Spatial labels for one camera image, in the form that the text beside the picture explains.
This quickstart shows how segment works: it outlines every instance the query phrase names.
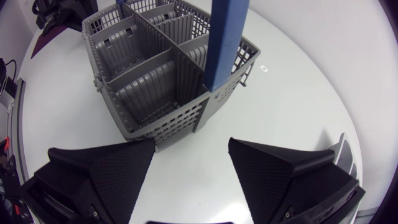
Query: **small label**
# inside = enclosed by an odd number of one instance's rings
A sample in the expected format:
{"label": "small label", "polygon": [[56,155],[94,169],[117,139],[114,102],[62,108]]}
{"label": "small label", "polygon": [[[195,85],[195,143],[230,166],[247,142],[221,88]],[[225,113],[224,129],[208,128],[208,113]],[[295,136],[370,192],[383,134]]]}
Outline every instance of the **small label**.
{"label": "small label", "polygon": [[261,65],[260,68],[263,72],[268,72],[268,68],[266,68],[265,66]]}

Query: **blue block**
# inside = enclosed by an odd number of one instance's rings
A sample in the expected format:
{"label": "blue block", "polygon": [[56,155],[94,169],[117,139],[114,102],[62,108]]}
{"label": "blue block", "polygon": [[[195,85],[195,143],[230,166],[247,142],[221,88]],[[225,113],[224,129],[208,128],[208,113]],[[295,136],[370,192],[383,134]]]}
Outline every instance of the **blue block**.
{"label": "blue block", "polygon": [[213,92],[226,83],[236,58],[249,0],[213,0],[204,84]]}

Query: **white wall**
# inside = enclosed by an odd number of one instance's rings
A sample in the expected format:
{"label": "white wall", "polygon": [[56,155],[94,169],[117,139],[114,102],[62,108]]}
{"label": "white wall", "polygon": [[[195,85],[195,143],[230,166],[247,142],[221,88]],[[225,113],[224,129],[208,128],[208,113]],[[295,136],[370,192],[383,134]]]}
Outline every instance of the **white wall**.
{"label": "white wall", "polygon": [[[7,0],[1,9],[0,30],[0,57],[5,62],[15,59],[18,74],[33,35],[25,22],[17,1]],[[7,66],[7,74],[13,76],[13,64]],[[6,108],[0,105],[0,140],[6,136],[6,128]]]}
{"label": "white wall", "polygon": [[251,0],[250,8],[289,36],[339,94],[361,145],[359,209],[379,206],[398,163],[398,47],[379,1]]}
{"label": "white wall", "polygon": [[24,15],[25,21],[27,23],[27,26],[30,29],[30,32],[33,34],[35,34],[37,28],[36,25],[36,15],[33,14],[32,12],[32,5],[34,0],[16,0],[19,4],[19,7],[22,11],[22,14]]}

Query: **white table surface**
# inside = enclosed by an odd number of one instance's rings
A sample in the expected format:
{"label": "white table surface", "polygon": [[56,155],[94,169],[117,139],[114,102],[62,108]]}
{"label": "white table surface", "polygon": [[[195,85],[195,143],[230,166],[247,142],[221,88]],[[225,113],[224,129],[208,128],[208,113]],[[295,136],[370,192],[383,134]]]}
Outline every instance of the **white table surface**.
{"label": "white table surface", "polygon": [[[99,8],[112,2],[101,1]],[[210,0],[190,2],[210,12]],[[29,177],[49,161],[50,147],[125,141],[96,92],[81,34],[67,29],[31,60],[39,34],[19,74],[27,83],[22,131]],[[346,132],[362,183],[353,122],[322,72],[286,35],[250,10],[243,35],[262,51],[248,86],[239,85],[199,132],[154,155],[130,223],[252,223],[228,154],[230,137],[316,151],[337,143]]]}

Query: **gray plastic basket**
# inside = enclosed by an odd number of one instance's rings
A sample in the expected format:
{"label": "gray plastic basket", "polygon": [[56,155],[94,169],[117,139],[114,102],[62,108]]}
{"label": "gray plastic basket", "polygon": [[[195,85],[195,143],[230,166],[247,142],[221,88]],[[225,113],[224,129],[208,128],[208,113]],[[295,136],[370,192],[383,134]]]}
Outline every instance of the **gray plastic basket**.
{"label": "gray plastic basket", "polygon": [[[161,28],[189,16],[186,29],[177,24],[174,32],[186,38]],[[246,81],[260,51],[242,38],[228,81],[213,93],[203,86],[209,19],[185,2],[146,0],[115,4],[83,21],[95,85],[128,141],[154,138],[166,148],[199,130]]]}

